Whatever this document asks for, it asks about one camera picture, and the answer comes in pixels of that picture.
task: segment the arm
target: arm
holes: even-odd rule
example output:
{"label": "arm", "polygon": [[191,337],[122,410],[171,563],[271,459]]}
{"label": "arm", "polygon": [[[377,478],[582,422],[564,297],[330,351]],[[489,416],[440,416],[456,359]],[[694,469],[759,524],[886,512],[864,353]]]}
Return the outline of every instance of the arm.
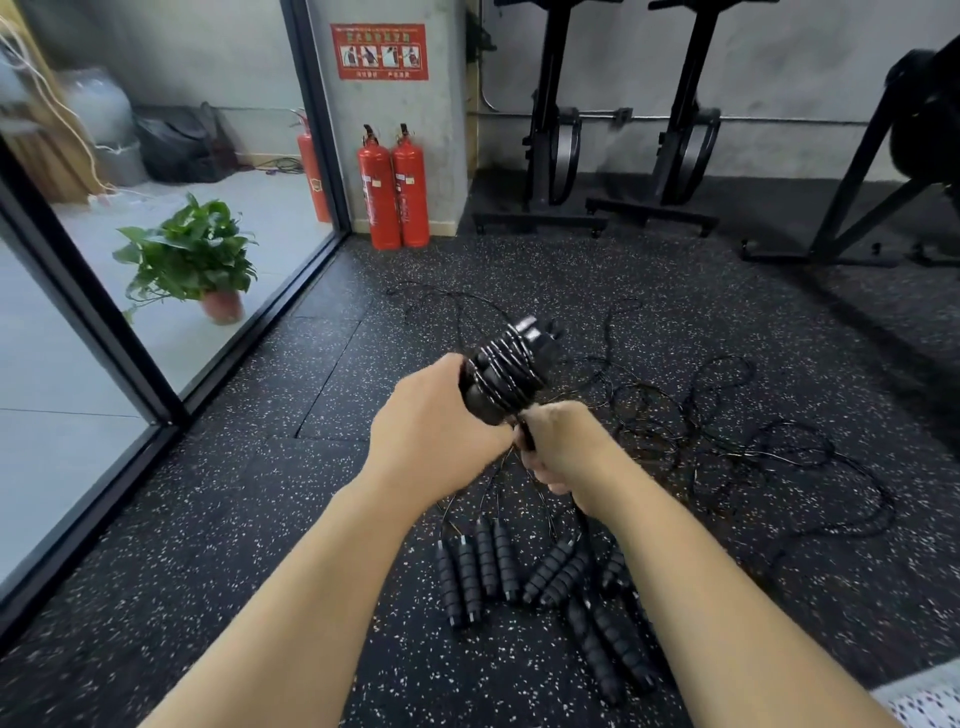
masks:
{"label": "arm", "polygon": [[380,588],[407,531],[511,440],[484,425],[448,354],[403,379],[371,427],[362,472],[264,582],[144,728],[336,726]]}
{"label": "arm", "polygon": [[524,461],[616,537],[697,728],[900,725],[579,402],[527,413]]}

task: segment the flower pot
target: flower pot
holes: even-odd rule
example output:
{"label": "flower pot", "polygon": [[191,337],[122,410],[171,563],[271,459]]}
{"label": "flower pot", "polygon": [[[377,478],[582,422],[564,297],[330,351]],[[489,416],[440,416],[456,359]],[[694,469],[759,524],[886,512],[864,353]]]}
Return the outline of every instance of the flower pot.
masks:
{"label": "flower pot", "polygon": [[217,326],[236,324],[243,319],[239,291],[207,291],[200,299],[200,306]]}

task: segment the potted plant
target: potted plant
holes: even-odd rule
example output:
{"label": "potted plant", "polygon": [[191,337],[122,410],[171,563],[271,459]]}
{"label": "potted plant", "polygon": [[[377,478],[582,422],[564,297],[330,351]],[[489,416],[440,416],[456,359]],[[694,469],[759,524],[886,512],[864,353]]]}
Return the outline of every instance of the potted plant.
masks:
{"label": "potted plant", "polygon": [[247,244],[230,209],[220,200],[201,205],[187,193],[186,207],[159,228],[118,228],[130,241],[113,253],[121,263],[137,266],[127,286],[133,305],[124,311],[132,322],[137,308],[163,301],[199,301],[214,324],[243,318],[240,292],[247,292],[256,271],[247,260]]}

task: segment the glass wall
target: glass wall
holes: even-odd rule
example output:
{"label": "glass wall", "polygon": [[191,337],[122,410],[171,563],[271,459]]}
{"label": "glass wall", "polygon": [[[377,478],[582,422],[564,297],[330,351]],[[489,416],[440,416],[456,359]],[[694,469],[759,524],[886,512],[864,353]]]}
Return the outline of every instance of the glass wall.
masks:
{"label": "glass wall", "polygon": [[332,231],[280,5],[20,7],[0,131],[184,392]]}
{"label": "glass wall", "polygon": [[2,240],[0,342],[2,584],[147,424]]}
{"label": "glass wall", "polygon": [[0,9],[0,643],[349,232],[315,47],[304,0]]}

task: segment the red fire extinguisher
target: red fire extinguisher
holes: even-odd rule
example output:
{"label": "red fire extinguisher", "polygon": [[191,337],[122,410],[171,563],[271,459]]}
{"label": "red fire extinguisher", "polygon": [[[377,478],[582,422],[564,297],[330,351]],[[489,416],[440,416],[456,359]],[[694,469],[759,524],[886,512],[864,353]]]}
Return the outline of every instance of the red fire extinguisher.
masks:
{"label": "red fire extinguisher", "polygon": [[395,250],[400,247],[400,220],[396,215],[394,169],[390,165],[390,152],[380,146],[369,124],[364,124],[363,128],[367,130],[367,135],[357,152],[357,160],[360,162],[363,197],[370,220],[370,237],[377,250]]}
{"label": "red fire extinguisher", "polygon": [[396,141],[393,157],[396,202],[400,208],[403,244],[411,248],[422,248],[430,242],[423,149],[413,143],[406,124],[400,124],[400,137]]}
{"label": "red fire extinguisher", "polygon": [[310,136],[310,125],[306,116],[299,111],[294,113],[300,118],[303,125],[302,133],[297,137],[297,146],[300,147],[300,163],[306,173],[306,180],[310,184],[310,197],[313,198],[313,208],[317,212],[317,219],[322,223],[330,222],[330,210],[326,206],[324,183],[320,176],[320,165],[317,163],[317,153],[313,149],[313,137]]}

